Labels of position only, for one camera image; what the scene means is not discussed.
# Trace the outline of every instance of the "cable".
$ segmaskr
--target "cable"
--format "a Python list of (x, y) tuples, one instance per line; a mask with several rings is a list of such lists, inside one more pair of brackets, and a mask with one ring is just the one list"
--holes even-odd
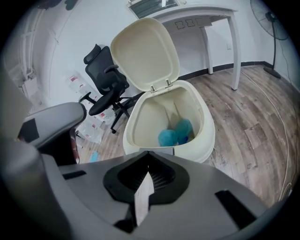
[(283, 125), (283, 128), (284, 128), (284, 130), (285, 130), (285, 140), (286, 140), (286, 169), (285, 169), (285, 177), (284, 177), (284, 180), (283, 180), (283, 184), (282, 184), (282, 188), (281, 188), (281, 191), (280, 191), (280, 195), (279, 195), (279, 199), (278, 199), (278, 201), (280, 201), (281, 200), (281, 198), (282, 198), (282, 195), (283, 195), (283, 190), (284, 190), (284, 186), (285, 186), (285, 180), (286, 180), (286, 177), (287, 177), (287, 170), (288, 170), (288, 162), (289, 162), (289, 142), (288, 142), (288, 139), (287, 139), (287, 133), (286, 133), (286, 128), (285, 128), (285, 124), (284, 124), (284, 122), (283, 122), (283, 120), (282, 120), (282, 118), (281, 118), (281, 116), (280, 116), (280, 114), (279, 114), (279, 112), (278, 112), (278, 110), (277, 110), (277, 108), (275, 107), (275, 105), (272, 103), (272, 101), (271, 101), (271, 99), (268, 97), (268, 95), (256, 84), (256, 82), (254, 82), (247, 74), (245, 74), (245, 73), (243, 73), (242, 71), (241, 71), (241, 73), (243, 74), (243, 75), (245, 75), (256, 87), (258, 87), (261, 91), (262, 91), (262, 93), (265, 95), (265, 97), (269, 100), (269, 102), (273, 105), (273, 107), (274, 107), (274, 109), (275, 109), (275, 111), (276, 111), (276, 113), (277, 113), (277, 115), (278, 115), (278, 117), (279, 117), (279, 119), (280, 119), (280, 121), (282, 122), (282, 125)]
[(284, 196), (285, 195), (285, 191), (286, 191), (286, 189), (287, 189), (287, 187), (288, 186), (291, 186), (292, 187), (292, 183), (291, 182), (289, 182), (287, 185), (286, 185), (286, 187), (285, 187), (285, 190), (283, 191), (283, 193), (282, 193), (282, 196)]
[(294, 182), (294, 179), (295, 179), (295, 176), (297, 174), (297, 161), (298, 161), (298, 148), (297, 148), (297, 142), (298, 142), (298, 113), (296, 111), (296, 108), (295, 108), (295, 87), (294, 85), (292, 84), (292, 81), (291, 81), (291, 78), (290, 78), (290, 72), (289, 72), (289, 65), (287, 63), (287, 59), (285, 57), (285, 54), (284, 54), (284, 51), (283, 51), (283, 47), (282, 47), (282, 44), (281, 44), (281, 41), (280, 41), (280, 47), (281, 47), (281, 52), (282, 52), (282, 55), (283, 57), (285, 58), (285, 62), (286, 62), (286, 68), (287, 68), (287, 76), (288, 76), (288, 79), (289, 79), (289, 82), (292, 86), (292, 107), (294, 109), (294, 113), (295, 113), (295, 118), (296, 118), (296, 141), (295, 141), (295, 158), (296, 158), (296, 162), (295, 162), (295, 173), (294, 173), (294, 176), (292, 178), (292, 183)]

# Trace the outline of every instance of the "blue object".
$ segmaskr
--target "blue object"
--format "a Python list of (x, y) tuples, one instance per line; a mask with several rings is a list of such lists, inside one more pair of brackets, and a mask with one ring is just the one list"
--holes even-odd
[(176, 124), (175, 132), (178, 144), (182, 145), (188, 142), (188, 136), (193, 131), (191, 122), (188, 119), (182, 119)]
[(177, 136), (174, 130), (162, 130), (158, 136), (161, 147), (172, 147), (177, 143)]
[(98, 160), (98, 152), (94, 151), (90, 157), (90, 163), (97, 162)]

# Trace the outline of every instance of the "open lid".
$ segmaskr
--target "open lid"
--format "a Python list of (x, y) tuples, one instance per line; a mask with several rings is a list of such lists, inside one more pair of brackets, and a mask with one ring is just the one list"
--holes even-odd
[(131, 83), (142, 91), (165, 88), (179, 76), (179, 59), (166, 28), (143, 18), (121, 31), (112, 41), (113, 60)]

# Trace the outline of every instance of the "office chair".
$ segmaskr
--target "office chair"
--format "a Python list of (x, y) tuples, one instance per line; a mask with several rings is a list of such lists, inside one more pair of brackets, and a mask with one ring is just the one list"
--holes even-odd
[(108, 46), (101, 49), (101, 47), (96, 44), (94, 49), (84, 57), (83, 62), (87, 65), (85, 68), (86, 73), (93, 80), (99, 93), (103, 96), (98, 101), (95, 101), (90, 98), (89, 92), (83, 96), (79, 102), (86, 99), (93, 104), (89, 111), (90, 116), (100, 114), (112, 105), (116, 117), (112, 123), (111, 130), (112, 133), (115, 134), (116, 130), (113, 129), (115, 124), (123, 113), (129, 118), (127, 110), (135, 105), (143, 92), (134, 97), (121, 97), (125, 89), (129, 87), (129, 84), (126, 81), (126, 77), (117, 70), (118, 65), (114, 65)]

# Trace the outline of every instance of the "paper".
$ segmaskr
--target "paper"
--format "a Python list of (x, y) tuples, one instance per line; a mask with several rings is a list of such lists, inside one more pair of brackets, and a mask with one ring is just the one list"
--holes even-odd
[(135, 217), (139, 226), (149, 212), (149, 196), (154, 193), (153, 180), (149, 174), (146, 174), (143, 182), (135, 193)]

